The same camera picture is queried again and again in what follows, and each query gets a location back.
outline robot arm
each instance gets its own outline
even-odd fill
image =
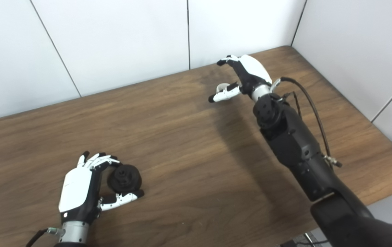
[[[253,113],[260,132],[309,200],[316,202],[311,207],[311,214],[332,246],[392,246],[392,225],[373,218],[367,207],[330,168],[337,164],[335,159],[323,155],[318,141],[301,117],[284,98],[274,94],[281,81],[297,82],[286,77],[279,78],[274,84],[263,80],[260,77],[263,73],[259,70],[247,70],[250,63],[253,68],[263,67],[248,57],[228,56],[217,64],[228,63],[237,73],[240,91],[255,102]]]
[[[90,159],[87,159],[88,155],[88,151],[84,152],[76,168],[65,175],[58,206],[62,228],[38,231],[27,247],[31,247],[44,233],[59,236],[55,247],[84,247],[89,226],[102,211],[117,208],[144,195],[136,167],[123,165],[117,157],[105,153],[97,153]],[[108,185],[115,194],[101,197],[102,172],[108,167],[115,167],[108,177]]]

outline black robotic arm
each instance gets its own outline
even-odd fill
[[[309,200],[315,202],[311,214],[332,246],[392,246],[392,224],[374,219],[367,207],[334,173],[332,165],[337,162],[321,152],[318,141],[299,114],[285,97],[273,93],[282,81],[299,83],[282,77],[272,84],[262,64],[248,55],[240,58],[228,56],[217,64],[225,63],[233,67],[240,79],[240,83],[232,84],[233,88],[240,89],[254,100],[253,113],[269,147],[279,162],[292,172]],[[218,97],[229,91],[231,86],[229,89],[225,87],[210,96],[209,102],[237,95]]]

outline black cable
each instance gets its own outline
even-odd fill
[[[318,241],[318,242],[313,242],[313,243],[304,243],[304,242],[297,242],[295,245],[302,244],[302,245],[314,245],[314,244],[325,244],[328,243],[328,240],[324,241]]]
[[[290,92],[290,93],[284,94],[284,95],[283,95],[283,99],[286,100],[287,97],[290,96],[290,94],[293,94],[293,97],[295,98],[296,111],[298,112],[299,118],[302,119],[302,116],[301,116],[301,108],[300,108],[300,106],[299,106],[298,97],[296,97],[295,91],[292,91],[292,92]]]
[[[302,119],[301,108],[299,107],[298,97],[296,97],[295,91],[293,91],[292,93],[293,93],[293,97],[295,98],[296,108],[298,109],[298,115]]]
[[[34,242],[36,242],[36,240],[38,240],[42,235],[44,235],[47,232],[47,230],[48,228],[37,231],[37,233],[34,235],[34,237],[30,239],[30,241],[28,242],[27,245],[25,245],[25,247],[31,247],[34,244]]]
[[[316,120],[318,121],[319,130],[321,131],[322,139],[324,140],[324,146],[325,146],[325,151],[327,153],[327,156],[331,156],[330,155],[329,143],[327,142],[327,137],[326,137],[325,132],[324,132],[324,127],[322,125],[321,118],[319,118],[318,110],[316,109],[315,103],[313,103],[313,100],[310,97],[310,95],[307,93],[306,89],[301,84],[299,84],[299,82],[297,82],[296,80],[294,80],[292,78],[281,77],[280,80],[281,81],[288,81],[290,83],[295,84],[304,93],[304,95],[306,96],[307,100],[310,103],[310,106],[312,107],[313,113],[315,113]]]

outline wooden table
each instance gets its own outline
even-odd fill
[[[356,195],[366,204],[392,195],[392,143],[291,47],[253,56],[273,79],[307,88],[344,164],[336,172]],[[311,203],[260,136],[252,100],[208,103],[217,84],[237,79],[229,66],[209,65],[1,118],[0,247],[60,226],[64,175],[84,150],[138,167],[146,193],[104,212],[90,246],[273,246],[315,228]],[[35,246],[56,241],[45,235]]]

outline black wheel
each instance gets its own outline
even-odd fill
[[[108,177],[108,186],[116,193],[139,190],[141,183],[140,172],[132,165],[120,165]]]

